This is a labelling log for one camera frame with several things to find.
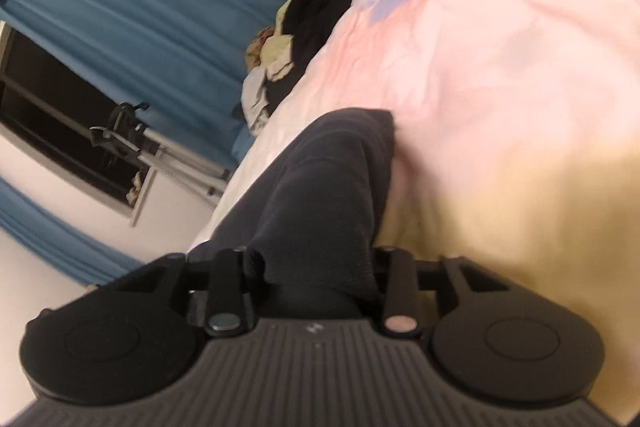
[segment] blanket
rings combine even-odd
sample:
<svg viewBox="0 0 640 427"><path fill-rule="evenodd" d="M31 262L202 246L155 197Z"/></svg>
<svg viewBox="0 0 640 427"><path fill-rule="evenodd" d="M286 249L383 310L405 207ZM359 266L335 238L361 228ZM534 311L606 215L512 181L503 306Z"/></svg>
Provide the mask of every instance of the blanket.
<svg viewBox="0 0 640 427"><path fill-rule="evenodd" d="M640 0L354 0L231 180L210 237L310 122L385 108L378 242L466 255L591 321L592 400L640 409Z"/></svg>

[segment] dark sweatpants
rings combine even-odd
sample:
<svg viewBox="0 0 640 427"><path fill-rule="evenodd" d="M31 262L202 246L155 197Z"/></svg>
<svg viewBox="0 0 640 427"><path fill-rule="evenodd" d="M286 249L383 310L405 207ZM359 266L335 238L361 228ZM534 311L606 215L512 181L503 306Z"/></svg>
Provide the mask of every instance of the dark sweatpants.
<svg viewBox="0 0 640 427"><path fill-rule="evenodd" d="M359 316L380 300L371 247L393 149L386 111L324 115L276 158L190 261L246 246L245 275L264 281L258 315Z"/></svg>

